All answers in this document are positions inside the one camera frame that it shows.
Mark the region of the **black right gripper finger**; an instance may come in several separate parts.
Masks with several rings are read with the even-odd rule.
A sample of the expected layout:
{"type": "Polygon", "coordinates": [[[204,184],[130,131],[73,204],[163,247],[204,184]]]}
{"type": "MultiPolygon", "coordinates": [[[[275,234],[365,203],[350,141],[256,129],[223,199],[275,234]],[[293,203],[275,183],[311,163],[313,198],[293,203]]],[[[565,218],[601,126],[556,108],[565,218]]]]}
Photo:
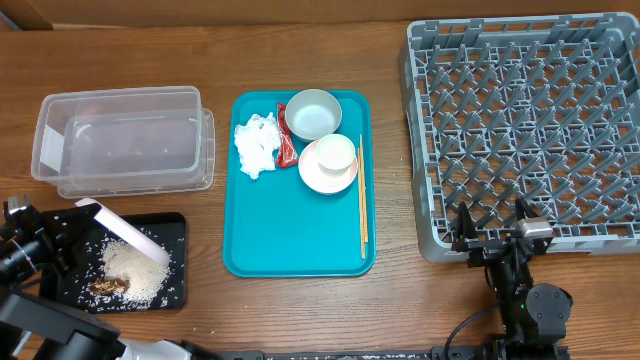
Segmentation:
{"type": "Polygon", "coordinates": [[[465,202],[458,206],[458,217],[455,226],[455,241],[466,241],[476,238],[476,227],[465,202]]]}
{"type": "Polygon", "coordinates": [[[516,218],[518,220],[536,218],[538,213],[528,204],[523,197],[517,197],[514,203],[516,218]]]}

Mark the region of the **large pink plate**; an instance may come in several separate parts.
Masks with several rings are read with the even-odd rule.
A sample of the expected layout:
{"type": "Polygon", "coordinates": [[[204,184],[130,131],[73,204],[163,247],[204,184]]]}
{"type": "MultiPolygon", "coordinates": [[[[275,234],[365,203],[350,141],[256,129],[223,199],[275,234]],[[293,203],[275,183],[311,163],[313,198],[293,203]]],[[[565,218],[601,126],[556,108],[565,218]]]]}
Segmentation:
{"type": "Polygon", "coordinates": [[[144,235],[141,231],[127,223],[123,218],[92,198],[83,198],[75,203],[77,207],[97,205],[99,210],[94,219],[120,237],[123,241],[143,253],[159,266],[169,266],[169,254],[158,244],[144,235]]]}

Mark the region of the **red snack wrapper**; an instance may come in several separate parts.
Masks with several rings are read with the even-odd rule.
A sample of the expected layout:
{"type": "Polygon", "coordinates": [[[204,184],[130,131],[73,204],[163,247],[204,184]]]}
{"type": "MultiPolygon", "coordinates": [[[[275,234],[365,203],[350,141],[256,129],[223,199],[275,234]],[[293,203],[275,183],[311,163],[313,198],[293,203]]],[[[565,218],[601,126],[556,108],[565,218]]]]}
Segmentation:
{"type": "Polygon", "coordinates": [[[276,157],[276,164],[286,169],[298,163],[298,154],[291,138],[291,130],[286,124],[285,111],[286,106],[283,103],[277,104],[278,110],[278,127],[280,132],[281,145],[276,157]]]}

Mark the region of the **white tissue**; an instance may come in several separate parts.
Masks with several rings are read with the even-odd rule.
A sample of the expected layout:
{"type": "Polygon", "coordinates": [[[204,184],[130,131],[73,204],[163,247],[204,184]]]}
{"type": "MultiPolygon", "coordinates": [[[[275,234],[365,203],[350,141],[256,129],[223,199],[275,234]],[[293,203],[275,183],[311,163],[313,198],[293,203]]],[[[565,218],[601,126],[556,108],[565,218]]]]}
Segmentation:
{"type": "Polygon", "coordinates": [[[245,125],[237,125],[234,145],[239,154],[240,171],[252,180],[256,180],[263,171],[274,171],[274,152],[281,147],[280,135],[273,112],[266,117],[253,114],[245,125]]]}

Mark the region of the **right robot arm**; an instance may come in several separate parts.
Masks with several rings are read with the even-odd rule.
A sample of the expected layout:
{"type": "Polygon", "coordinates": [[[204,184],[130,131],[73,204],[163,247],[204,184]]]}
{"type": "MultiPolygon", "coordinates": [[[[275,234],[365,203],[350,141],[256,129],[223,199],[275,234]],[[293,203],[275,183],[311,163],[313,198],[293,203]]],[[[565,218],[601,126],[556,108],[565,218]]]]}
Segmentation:
{"type": "Polygon", "coordinates": [[[523,198],[515,201],[517,224],[504,239],[482,241],[467,205],[458,207],[452,249],[468,255],[470,268],[484,269],[485,280],[496,295],[496,303],[460,323],[447,338],[443,355],[455,355],[451,343],[466,325],[498,309],[502,335],[489,335],[476,348],[463,350],[469,359],[568,359],[568,350],[558,346],[566,336],[572,296],[551,284],[536,285],[528,263],[544,255],[553,240],[553,229],[523,198]]]}

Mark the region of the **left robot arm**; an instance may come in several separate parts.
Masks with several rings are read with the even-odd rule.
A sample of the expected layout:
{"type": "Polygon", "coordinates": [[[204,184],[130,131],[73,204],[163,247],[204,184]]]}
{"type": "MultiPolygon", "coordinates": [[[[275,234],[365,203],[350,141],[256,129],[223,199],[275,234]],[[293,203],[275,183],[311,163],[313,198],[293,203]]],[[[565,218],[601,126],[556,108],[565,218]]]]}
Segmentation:
{"type": "Polygon", "coordinates": [[[168,255],[93,199],[74,208],[38,211],[25,197],[3,203],[1,226],[1,357],[14,359],[30,334],[44,338],[37,359],[220,360],[193,343],[122,340],[120,330],[85,311],[22,292],[21,284],[44,268],[66,275],[77,266],[74,243],[95,223],[138,247],[156,263],[168,255]]]}

